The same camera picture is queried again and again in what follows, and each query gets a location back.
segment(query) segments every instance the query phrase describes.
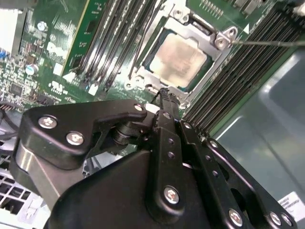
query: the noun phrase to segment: mounting hole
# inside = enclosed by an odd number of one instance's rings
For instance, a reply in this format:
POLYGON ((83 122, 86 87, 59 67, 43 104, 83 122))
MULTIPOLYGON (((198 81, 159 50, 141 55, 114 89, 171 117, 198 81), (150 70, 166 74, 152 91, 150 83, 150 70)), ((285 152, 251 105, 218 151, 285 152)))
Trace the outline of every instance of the mounting hole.
POLYGON ((167 153, 167 156, 170 158, 170 159, 174 159, 175 158, 175 154, 173 152, 168 152, 167 153))
POLYGON ((236 34, 236 30, 235 30, 235 29, 231 29, 231 30, 229 31, 229 35, 230 35, 231 37, 233 37, 235 34, 236 34))
POLYGON ((213 171, 213 175, 215 176, 215 177, 218 177, 218 173, 214 170, 213 171))
POLYGON ((210 156, 205 156, 205 159, 207 159, 208 161, 212 161, 211 157, 210 156))
POLYGON ((174 141, 173 141, 171 138, 169 138, 169 139, 168 139, 168 143, 169 143, 170 145, 173 145, 173 144, 174 144, 174 141))
POLYGON ((163 116, 167 119, 171 119, 171 115, 167 112, 163 112, 163 116))
POLYGON ((135 108, 137 111, 143 111, 143 108, 142 108, 141 105, 139 105, 139 104, 135 104, 135 105, 134 105, 134 108, 135 108))

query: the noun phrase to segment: wire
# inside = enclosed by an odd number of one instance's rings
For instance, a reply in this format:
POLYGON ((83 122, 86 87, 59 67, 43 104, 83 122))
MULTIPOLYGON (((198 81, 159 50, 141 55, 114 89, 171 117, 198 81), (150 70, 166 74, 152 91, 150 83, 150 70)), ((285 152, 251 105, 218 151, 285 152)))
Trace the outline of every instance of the wire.
POLYGON ((305 41, 297 42, 278 42, 278 41, 232 41, 234 45, 262 45, 262 46, 278 46, 278 47, 297 47, 305 46, 305 41))
POLYGON ((149 15, 149 17, 148 17, 149 20, 147 21, 147 24, 146 24, 146 26, 145 26, 144 33, 143 33, 143 35, 142 35, 142 37, 141 37, 141 40, 140 40, 139 45, 138 45, 138 47, 137 47, 137 51, 136 51, 136 53, 135 53, 135 55, 134 55, 134 60, 133 60, 133 62, 132 62, 132 67, 131 67, 131 69, 130 69, 130 71, 129 71, 129 74, 128 74, 128 78, 129 78, 129 79, 131 79, 131 77, 132 77, 132 72, 133 72, 133 69, 134 69, 135 64, 136 64, 136 62, 137 62, 137 59, 139 58, 139 54, 140 54, 140 51, 141 51, 141 47, 143 46, 144 38, 145 38, 145 36, 146 36, 146 33, 147 33, 147 31, 148 31, 150 25, 152 24, 153 18, 155 17, 156 13, 160 10, 160 8, 161 8, 161 6, 162 6, 162 3, 163 3, 163 0, 160 0, 159 5, 155 8, 155 10, 152 10, 152 11, 151 11, 151 13, 150 13, 150 15, 149 15))

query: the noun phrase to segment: silver screw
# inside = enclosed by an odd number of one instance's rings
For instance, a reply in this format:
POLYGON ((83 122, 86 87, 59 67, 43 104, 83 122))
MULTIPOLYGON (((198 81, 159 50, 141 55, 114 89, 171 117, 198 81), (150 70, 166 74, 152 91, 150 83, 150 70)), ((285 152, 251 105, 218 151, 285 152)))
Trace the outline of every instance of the silver screw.
POLYGON ((184 126, 185 126, 186 128, 188 128, 188 129, 191 129, 191 128, 192 128, 191 125, 188 124, 188 123, 184 123, 184 126))
POLYGON ((292 226, 292 222, 290 221, 287 215, 282 214, 282 218, 290 227, 292 226))
POLYGON ((222 50, 226 47, 227 42, 222 37, 219 37, 219 38, 216 39, 215 45, 216 45, 217 48, 222 50))
POLYGON ((142 108, 140 105, 138 105, 138 104, 136 104, 136 105, 134 106, 134 108, 135 108, 137 111, 142 111, 142 110, 143 110, 143 108, 142 108))
POLYGON ((280 218, 277 216, 277 214, 275 214, 274 212, 270 212, 270 217, 271 217, 272 221, 273 221, 276 225, 278 225, 278 226, 281 226, 281 225, 282 225, 281 220, 280 220, 280 218))
POLYGON ((243 219, 241 218, 241 216, 238 214, 237 211, 235 211, 234 209, 230 209, 229 210, 229 216, 230 219, 232 220, 232 222, 238 226, 241 227, 243 225, 243 219))
POLYGON ((215 141, 210 141, 210 143, 214 148, 218 148, 218 145, 215 141))
POLYGON ((171 204, 177 204, 179 202, 179 195, 177 191, 171 187, 166 187, 164 189, 164 196, 171 204))
POLYGON ((167 119, 171 119, 171 115, 167 112, 163 112, 163 116, 167 119))
POLYGON ((38 120, 38 124, 42 127, 42 128, 46 128, 46 129, 53 129, 54 127, 57 126, 57 122, 54 118, 51 117, 42 117, 38 120))
POLYGON ((68 143, 74 146, 79 146, 83 144, 84 138, 80 133, 77 132, 70 132, 67 134, 66 139, 68 143))

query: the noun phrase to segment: microchip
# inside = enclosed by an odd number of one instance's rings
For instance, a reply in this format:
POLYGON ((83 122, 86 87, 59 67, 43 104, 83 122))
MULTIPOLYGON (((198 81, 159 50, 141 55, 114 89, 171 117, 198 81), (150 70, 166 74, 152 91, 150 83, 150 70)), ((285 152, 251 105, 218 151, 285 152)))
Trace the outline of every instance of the microchip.
POLYGON ((197 48, 197 43, 170 33, 159 47, 150 70, 160 76, 165 84, 185 88, 206 62, 207 55, 197 48))
POLYGON ((30 50, 31 50, 32 52, 36 52, 36 48, 37 48, 37 46, 36 46, 35 44, 32 44, 30 50))
POLYGON ((37 46, 36 48, 36 54, 41 55, 42 54, 42 48, 37 46))
POLYGON ((10 86, 10 93, 21 96, 22 94, 22 87, 12 83, 10 86))
POLYGON ((29 64, 33 64, 33 63, 35 63, 35 57, 27 56, 26 64, 29 65, 29 64))
POLYGON ((73 58, 72 68, 76 68, 80 65, 82 57, 73 58))
POLYGON ((97 24, 97 20, 90 21, 87 26, 86 32, 93 32, 96 27, 96 24, 97 24))
POLYGON ((54 103, 55 103, 55 101, 52 98, 47 97, 43 94, 38 95, 36 102, 38 102, 39 104, 44 105, 44 106, 51 106, 51 105, 54 105, 54 103))

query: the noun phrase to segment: gray metal panel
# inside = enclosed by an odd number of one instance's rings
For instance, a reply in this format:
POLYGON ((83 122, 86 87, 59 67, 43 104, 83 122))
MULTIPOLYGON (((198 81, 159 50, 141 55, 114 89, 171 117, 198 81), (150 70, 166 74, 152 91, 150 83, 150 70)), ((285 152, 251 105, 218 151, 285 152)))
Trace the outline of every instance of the gray metal panel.
POLYGON ((276 200, 305 202, 304 63, 295 52, 214 136, 276 200))

